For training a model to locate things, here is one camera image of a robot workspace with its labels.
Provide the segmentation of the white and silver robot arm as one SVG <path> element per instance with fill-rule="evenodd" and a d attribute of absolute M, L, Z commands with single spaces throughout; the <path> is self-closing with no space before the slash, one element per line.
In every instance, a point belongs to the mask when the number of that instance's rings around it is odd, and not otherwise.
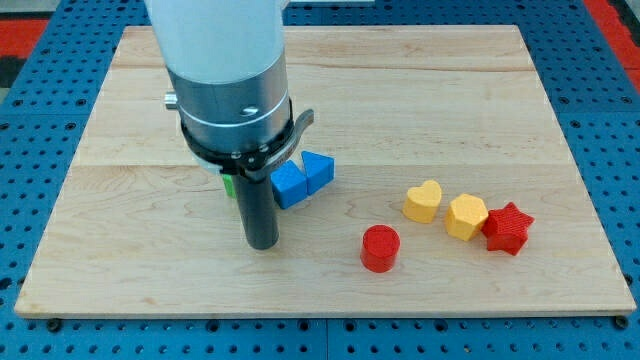
<path fill-rule="evenodd" d="M 293 116 L 282 0 L 145 0 L 191 152 L 220 172 L 259 180 L 313 121 Z"/>

